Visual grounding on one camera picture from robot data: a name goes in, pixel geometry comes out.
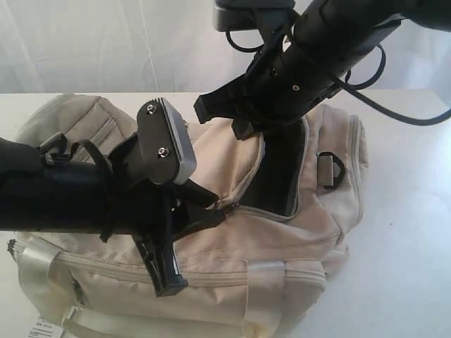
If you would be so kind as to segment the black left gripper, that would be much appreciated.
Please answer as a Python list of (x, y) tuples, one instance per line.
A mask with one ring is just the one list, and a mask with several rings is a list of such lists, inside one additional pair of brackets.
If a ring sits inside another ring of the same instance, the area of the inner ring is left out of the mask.
[(174, 188), (145, 180), (111, 196), (101, 240), (107, 242), (114, 234), (130, 235), (156, 296), (175, 296), (187, 287), (187, 280), (178, 270), (173, 239), (221, 224), (226, 214), (216, 206), (218, 202), (216, 194), (192, 180)]

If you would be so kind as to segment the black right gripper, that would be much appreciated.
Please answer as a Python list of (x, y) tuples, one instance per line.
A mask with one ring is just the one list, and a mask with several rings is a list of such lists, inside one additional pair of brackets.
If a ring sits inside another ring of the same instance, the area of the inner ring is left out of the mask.
[(236, 139), (261, 134), (259, 123), (291, 123), (321, 103), (335, 85), (335, 49), (326, 45), (265, 46), (244, 79), (200, 95), (194, 111), (200, 123), (233, 119)]

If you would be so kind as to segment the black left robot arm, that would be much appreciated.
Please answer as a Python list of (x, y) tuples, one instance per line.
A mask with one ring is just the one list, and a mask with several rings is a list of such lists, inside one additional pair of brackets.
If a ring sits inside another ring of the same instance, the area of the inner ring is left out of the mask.
[(43, 148), (1, 141), (1, 229), (97, 234), (103, 242), (128, 234), (157, 296), (186, 288), (173, 244), (225, 220), (218, 197), (192, 181), (176, 184), (177, 164), (136, 134), (108, 156), (88, 140), (74, 143), (91, 163), (66, 153), (65, 141), (62, 134)]

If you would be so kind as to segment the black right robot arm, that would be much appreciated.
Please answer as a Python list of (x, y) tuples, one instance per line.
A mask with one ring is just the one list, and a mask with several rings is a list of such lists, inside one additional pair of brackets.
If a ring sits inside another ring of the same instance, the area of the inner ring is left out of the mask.
[(404, 19), (450, 30), (449, 1), (313, 1), (303, 13), (293, 1), (216, 1), (219, 32), (256, 30), (245, 73), (194, 103), (200, 123), (228, 118), (238, 139), (299, 120), (339, 91), (362, 97), (349, 71)]

